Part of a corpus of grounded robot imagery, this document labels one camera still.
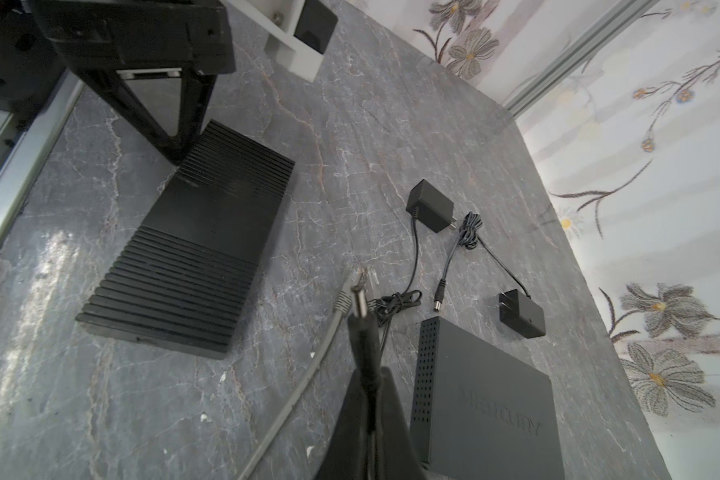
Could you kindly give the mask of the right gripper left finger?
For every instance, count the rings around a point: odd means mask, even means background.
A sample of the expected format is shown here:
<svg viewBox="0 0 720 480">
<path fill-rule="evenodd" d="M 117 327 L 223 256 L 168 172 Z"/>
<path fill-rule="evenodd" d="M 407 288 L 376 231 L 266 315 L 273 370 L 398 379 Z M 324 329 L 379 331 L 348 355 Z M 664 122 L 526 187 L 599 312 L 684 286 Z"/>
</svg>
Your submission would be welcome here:
<svg viewBox="0 0 720 480">
<path fill-rule="evenodd" d="M 360 373 L 351 376 L 341 410 L 315 479 L 368 477 L 370 407 Z"/>
</svg>

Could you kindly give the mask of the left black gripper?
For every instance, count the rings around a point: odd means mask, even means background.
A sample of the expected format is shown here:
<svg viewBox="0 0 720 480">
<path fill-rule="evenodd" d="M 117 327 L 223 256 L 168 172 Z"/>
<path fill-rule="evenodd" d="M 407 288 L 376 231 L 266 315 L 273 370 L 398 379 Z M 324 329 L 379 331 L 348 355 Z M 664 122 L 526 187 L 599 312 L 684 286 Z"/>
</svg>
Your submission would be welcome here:
<svg viewBox="0 0 720 480">
<path fill-rule="evenodd" d="M 169 162 L 199 137 L 219 74 L 235 71 L 231 27 L 219 1 L 29 1 L 65 64 Z M 172 137 L 114 70 L 182 68 Z"/>
</svg>

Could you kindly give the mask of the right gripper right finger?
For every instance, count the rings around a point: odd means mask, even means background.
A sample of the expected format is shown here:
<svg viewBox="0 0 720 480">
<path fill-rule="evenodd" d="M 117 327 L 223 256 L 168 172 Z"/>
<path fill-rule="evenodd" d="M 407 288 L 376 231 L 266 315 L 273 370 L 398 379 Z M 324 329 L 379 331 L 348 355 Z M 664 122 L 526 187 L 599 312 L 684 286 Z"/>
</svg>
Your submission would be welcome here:
<svg viewBox="0 0 720 480">
<path fill-rule="evenodd" d="M 424 480 L 394 378 L 387 367 L 381 368 L 375 400 L 375 478 Z"/>
</svg>

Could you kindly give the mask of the black ribbed network switch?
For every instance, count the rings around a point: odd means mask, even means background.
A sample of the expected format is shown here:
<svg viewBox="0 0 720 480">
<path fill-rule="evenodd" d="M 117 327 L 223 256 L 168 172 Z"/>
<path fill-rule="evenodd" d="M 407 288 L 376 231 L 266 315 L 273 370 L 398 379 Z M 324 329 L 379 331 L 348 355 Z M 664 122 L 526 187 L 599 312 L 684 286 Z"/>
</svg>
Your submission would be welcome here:
<svg viewBox="0 0 720 480">
<path fill-rule="evenodd" d="M 77 322 L 96 335 L 225 357 L 294 168 L 210 121 Z"/>
</svg>

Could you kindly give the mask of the black power adapter with plug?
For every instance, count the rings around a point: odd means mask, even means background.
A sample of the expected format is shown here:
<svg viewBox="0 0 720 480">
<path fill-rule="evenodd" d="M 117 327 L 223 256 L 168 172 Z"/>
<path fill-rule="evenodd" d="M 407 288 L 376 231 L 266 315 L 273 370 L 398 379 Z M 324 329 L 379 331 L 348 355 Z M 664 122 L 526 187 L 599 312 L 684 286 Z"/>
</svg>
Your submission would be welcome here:
<svg viewBox="0 0 720 480">
<path fill-rule="evenodd" d="M 423 222 L 423 225 L 435 234 L 440 233 L 452 224 L 454 209 L 454 201 L 427 179 L 419 180 L 409 191 L 405 202 L 412 247 L 409 275 L 401 288 L 382 290 L 368 306 L 368 315 L 374 315 L 380 330 L 375 367 L 382 365 L 394 319 L 402 312 L 417 308 L 422 302 L 423 292 L 416 286 L 422 255 L 419 223 Z"/>
</svg>

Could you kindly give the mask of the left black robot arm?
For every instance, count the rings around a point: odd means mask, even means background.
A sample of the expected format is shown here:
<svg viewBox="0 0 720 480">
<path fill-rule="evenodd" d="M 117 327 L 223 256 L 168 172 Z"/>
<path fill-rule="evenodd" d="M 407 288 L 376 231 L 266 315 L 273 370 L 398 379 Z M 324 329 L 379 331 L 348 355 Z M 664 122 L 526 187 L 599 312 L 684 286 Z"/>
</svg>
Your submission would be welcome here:
<svg viewBox="0 0 720 480">
<path fill-rule="evenodd" d="M 69 69 L 169 161 L 199 136 L 218 76 L 235 70 L 219 1 L 0 1 L 0 110 L 37 113 Z M 169 134 L 130 88 L 181 83 Z"/>
</svg>

